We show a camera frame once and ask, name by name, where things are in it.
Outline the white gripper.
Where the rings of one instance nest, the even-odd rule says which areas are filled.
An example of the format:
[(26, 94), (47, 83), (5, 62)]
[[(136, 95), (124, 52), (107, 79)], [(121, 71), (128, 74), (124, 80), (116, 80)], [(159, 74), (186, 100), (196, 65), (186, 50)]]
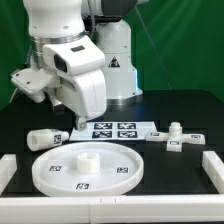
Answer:
[(53, 111), (56, 115), (62, 115), (66, 106), (78, 116), (76, 129), (84, 130), (86, 120), (100, 117), (106, 111), (104, 74), (100, 69), (96, 69), (75, 76), (60, 72), (59, 76), (60, 85), (52, 91), (52, 95), (61, 103), (54, 104)]

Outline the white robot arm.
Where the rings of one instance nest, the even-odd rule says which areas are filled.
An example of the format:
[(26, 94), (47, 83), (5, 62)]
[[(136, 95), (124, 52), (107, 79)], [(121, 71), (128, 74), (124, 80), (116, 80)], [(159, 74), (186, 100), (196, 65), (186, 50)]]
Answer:
[(53, 105), (72, 110), (79, 130), (103, 115), (109, 101), (140, 94), (131, 30), (121, 19), (137, 2), (23, 0), (31, 59), (21, 72), (20, 88), (36, 102), (49, 97)]

